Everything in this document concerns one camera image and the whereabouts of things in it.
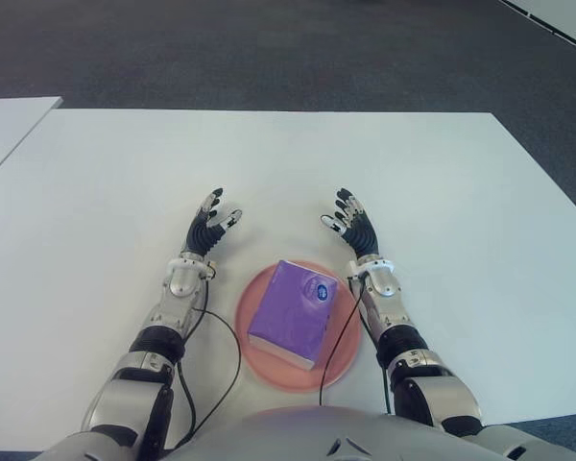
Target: black cable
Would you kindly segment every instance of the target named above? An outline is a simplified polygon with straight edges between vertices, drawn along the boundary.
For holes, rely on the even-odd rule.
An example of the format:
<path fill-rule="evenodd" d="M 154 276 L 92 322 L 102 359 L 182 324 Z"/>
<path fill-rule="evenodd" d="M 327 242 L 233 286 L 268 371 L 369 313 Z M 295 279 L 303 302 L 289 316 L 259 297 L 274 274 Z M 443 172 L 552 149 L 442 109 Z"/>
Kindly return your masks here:
<path fill-rule="evenodd" d="M 391 399 L 388 395 L 388 374 L 387 371 L 382 368 L 382 381 L 384 382 L 384 403 L 386 404 L 386 413 L 392 415 L 391 412 Z"/>
<path fill-rule="evenodd" d="M 326 360 L 326 364 L 324 365 L 323 378 L 320 380 L 320 390 L 318 392 L 318 405 L 319 406 L 323 406 L 323 388 L 324 388 L 324 378 L 326 377 L 326 370 L 328 370 L 328 365 L 330 364 L 330 361 L 333 358 L 335 351 L 337 351 L 337 347 L 339 346 L 339 342 L 344 337 L 344 333 L 346 332 L 346 328 L 348 328 L 349 321 L 352 319 L 354 312 L 356 312 L 356 309 L 358 308 L 358 304 L 360 304 L 361 299 L 363 298 L 364 292 L 365 292 L 365 281 L 361 280 L 361 292 L 358 295 L 358 300 L 356 300 L 356 303 L 354 303 L 354 307 L 352 308 L 352 311 L 349 313 L 348 319 L 346 320 L 346 323 L 344 324 L 344 327 L 342 328 L 341 333 L 339 333 L 339 337 L 337 338 L 337 341 L 335 341 L 335 346 L 333 346 L 333 349 L 330 352 L 330 356 L 328 357 L 328 359 Z"/>
<path fill-rule="evenodd" d="M 188 333 L 183 338 L 183 345 L 184 346 L 185 346 L 185 343 L 187 343 L 188 339 L 190 339 L 190 337 L 194 334 L 196 329 L 199 327 L 199 325 L 203 321 L 203 317 L 207 311 L 208 302 L 209 302 L 209 281 L 206 280 L 204 282 L 203 309 L 202 309 L 201 315 L 199 316 L 199 318 L 196 321 L 196 324 L 194 324 L 192 329 L 190 329 L 190 331 L 188 331 Z M 188 407 L 190 408 L 190 427 L 188 428 L 188 431 L 185 433 L 185 436 L 189 436 L 194 432 L 194 429 L 196 426 L 196 405 L 194 404 L 194 399 L 192 398 L 192 393 L 190 392 L 190 389 L 188 388 L 188 385 L 185 382 L 185 377 L 183 377 L 183 367 L 181 365 L 181 360 L 179 362 L 177 362 L 177 373 L 178 373 L 178 377 L 180 379 L 181 389 L 183 389 L 183 393 L 185 394 L 185 399 L 187 400 Z"/>
<path fill-rule="evenodd" d="M 185 345 L 185 343 L 187 343 L 188 339 L 190 339 L 190 336 L 192 336 L 194 334 L 194 331 L 196 331 L 196 328 L 198 328 L 199 325 L 201 324 L 201 322 L 203 321 L 204 314 L 207 312 L 207 303 L 209 303 L 209 280 L 204 281 L 203 310 L 201 312 L 201 315 L 197 319 L 196 324 L 194 324 L 192 329 L 190 329 L 190 331 L 188 331 L 188 334 L 185 335 L 185 338 L 183 338 L 183 345 Z"/>
<path fill-rule="evenodd" d="M 185 394 L 185 398 L 188 400 L 188 406 L 190 407 L 190 427 L 186 432 L 186 435 L 194 432 L 194 426 L 196 425 L 196 406 L 194 404 L 194 399 L 192 399 L 192 394 L 190 394 L 190 389 L 185 382 L 185 377 L 183 377 L 183 369 L 181 368 L 181 361 L 177 362 L 177 373 L 180 377 L 181 388 Z"/>
<path fill-rule="evenodd" d="M 237 337 L 237 333 L 235 333 L 234 329 L 232 329 L 232 327 L 228 324 L 228 322 L 226 320 L 224 320 L 222 317 L 220 317 L 218 314 L 216 314 L 215 312 L 210 312 L 208 310 L 202 310 L 202 309 L 197 309 L 195 308 L 194 310 L 197 310 L 199 312 L 202 312 L 203 314 L 207 314 L 207 315 L 211 315 L 213 317 L 215 317 L 216 319 L 218 319 L 220 322 L 222 322 L 226 328 L 228 328 L 230 330 L 230 333 L 232 334 L 232 337 L 234 338 L 234 342 L 237 345 L 237 352 L 238 352 L 238 360 L 237 360 L 237 370 L 235 371 L 234 377 L 232 379 L 232 382 L 230 383 L 230 386 L 228 387 L 228 389 L 226 390 L 226 392 L 220 397 L 220 399 L 216 402 L 215 405 L 213 405 L 213 407 L 211 408 L 211 410 L 209 410 L 209 412 L 206 414 L 206 416 L 203 418 L 203 420 L 194 428 L 194 430 L 190 433 L 188 432 L 176 445 L 175 445 L 175 449 L 178 449 L 179 447 L 187 444 L 192 437 L 194 437 L 194 435 L 196 435 L 196 433 L 201 429 L 201 427 L 206 423 L 206 421 L 211 417 L 211 415 L 213 414 L 213 412 L 215 410 L 218 409 L 218 407 L 222 404 L 222 402 L 224 401 L 224 399 L 228 396 L 228 394 L 230 393 L 230 391 L 232 390 L 232 388 L 234 387 L 234 384 L 237 382 L 237 378 L 239 377 L 239 372 L 241 371 L 241 344 L 239 344 L 239 338 Z"/>
<path fill-rule="evenodd" d="M 349 292 L 351 293 L 352 292 L 352 280 L 351 279 L 348 279 L 348 286 L 349 286 Z M 372 340 L 372 344 L 375 347 L 375 349 L 377 350 L 377 344 L 375 342 L 375 339 L 373 339 L 372 330 L 369 328 L 369 325 L 367 325 L 367 321 L 365 320 L 365 317 L 363 317 L 363 313 L 360 311 L 360 309 L 358 310 L 358 314 L 361 318 L 361 324 L 363 325 L 363 328 L 365 329 L 365 331 L 369 335 L 369 339 Z"/>
<path fill-rule="evenodd" d="M 348 286 L 349 286 L 349 291 L 351 293 L 352 291 L 352 280 L 348 279 Z M 363 317 L 363 314 L 360 312 L 358 312 L 360 314 L 361 317 L 361 324 L 363 324 L 363 327 L 365 328 L 365 331 L 367 332 L 367 334 L 369 335 L 369 339 L 372 340 L 372 344 L 375 347 L 375 349 L 377 350 L 377 343 L 375 342 L 375 339 L 373 339 L 373 333 L 372 330 L 369 328 L 369 325 L 367 325 L 367 322 L 365 321 L 365 317 Z M 384 386 L 384 403 L 386 405 L 386 413 L 388 413 L 389 415 L 392 414 L 391 412 L 391 399 L 388 393 L 388 375 L 386 373 L 386 370 L 384 370 L 382 368 L 382 385 Z"/>

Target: blue logo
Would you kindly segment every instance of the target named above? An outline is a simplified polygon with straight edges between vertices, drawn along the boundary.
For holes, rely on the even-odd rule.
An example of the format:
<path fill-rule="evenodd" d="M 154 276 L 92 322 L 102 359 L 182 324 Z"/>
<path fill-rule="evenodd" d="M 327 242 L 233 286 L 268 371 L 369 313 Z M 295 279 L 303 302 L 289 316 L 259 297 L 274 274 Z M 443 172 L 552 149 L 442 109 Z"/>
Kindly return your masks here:
<path fill-rule="evenodd" d="M 324 285 L 318 285 L 318 299 L 326 301 L 326 298 L 328 298 L 328 290 Z"/>

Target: round plate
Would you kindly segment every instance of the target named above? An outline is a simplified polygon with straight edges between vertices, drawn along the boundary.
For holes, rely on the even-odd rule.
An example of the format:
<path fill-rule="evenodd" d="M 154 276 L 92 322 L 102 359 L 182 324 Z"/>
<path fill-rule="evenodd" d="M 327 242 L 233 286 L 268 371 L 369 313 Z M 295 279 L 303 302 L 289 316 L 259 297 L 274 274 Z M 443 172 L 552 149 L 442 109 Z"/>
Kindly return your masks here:
<path fill-rule="evenodd" d="M 310 371 L 302 370 L 290 363 L 278 358 L 268 352 L 261 351 L 250 345 L 248 340 L 248 328 L 250 322 L 267 289 L 267 285 L 276 269 L 276 264 L 269 266 L 260 272 L 250 282 L 239 300 L 235 324 L 237 336 L 241 343 L 243 355 L 254 373 L 272 386 L 288 392 L 310 392 L 320 388 L 320 381 L 323 377 L 324 364 L 339 337 L 339 333 L 344 327 L 351 310 L 354 308 L 355 299 L 349 292 L 348 287 L 340 278 L 331 271 L 318 264 L 308 261 L 291 261 L 299 266 L 312 269 L 314 271 L 334 277 L 339 281 L 339 289 L 335 294 L 335 302 L 331 309 L 330 318 L 326 324 L 326 334 L 324 335 L 323 348 L 314 368 Z M 335 352 L 324 378 L 324 387 L 329 386 L 351 365 L 360 341 L 361 329 L 359 325 L 358 313 L 352 316 L 348 328 L 344 333 L 337 351 Z"/>

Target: purple box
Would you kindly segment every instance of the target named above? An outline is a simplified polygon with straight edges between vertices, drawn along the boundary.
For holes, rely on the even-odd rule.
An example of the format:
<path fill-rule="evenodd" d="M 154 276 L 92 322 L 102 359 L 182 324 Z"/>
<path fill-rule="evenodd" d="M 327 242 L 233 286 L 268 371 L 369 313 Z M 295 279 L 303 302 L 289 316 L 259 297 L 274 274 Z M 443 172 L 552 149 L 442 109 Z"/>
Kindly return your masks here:
<path fill-rule="evenodd" d="M 248 329 L 250 343 L 311 370 L 337 286 L 333 277 L 281 260 Z"/>

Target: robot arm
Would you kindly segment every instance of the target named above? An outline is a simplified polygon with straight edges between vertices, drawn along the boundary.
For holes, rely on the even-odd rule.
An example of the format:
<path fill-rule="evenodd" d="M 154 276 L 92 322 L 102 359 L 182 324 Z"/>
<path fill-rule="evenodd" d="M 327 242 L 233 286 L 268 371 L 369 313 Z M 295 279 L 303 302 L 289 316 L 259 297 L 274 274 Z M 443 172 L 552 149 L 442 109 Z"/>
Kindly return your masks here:
<path fill-rule="evenodd" d="M 179 257 L 169 262 L 159 303 L 147 316 L 128 353 L 122 356 L 90 404 L 82 431 L 42 453 L 38 460 L 156 460 L 171 420 L 175 365 L 183 358 L 192 311 L 206 297 L 215 269 L 205 255 L 241 217 L 233 211 L 215 226 L 222 189 L 203 202 Z"/>
<path fill-rule="evenodd" d="M 341 212 L 322 216 L 355 251 L 348 277 L 365 283 L 362 301 L 394 393 L 395 412 L 457 436 L 476 434 L 482 425 L 478 404 L 466 384 L 429 350 L 401 301 L 394 266 L 378 253 L 377 237 L 363 206 L 346 189 L 335 202 Z"/>

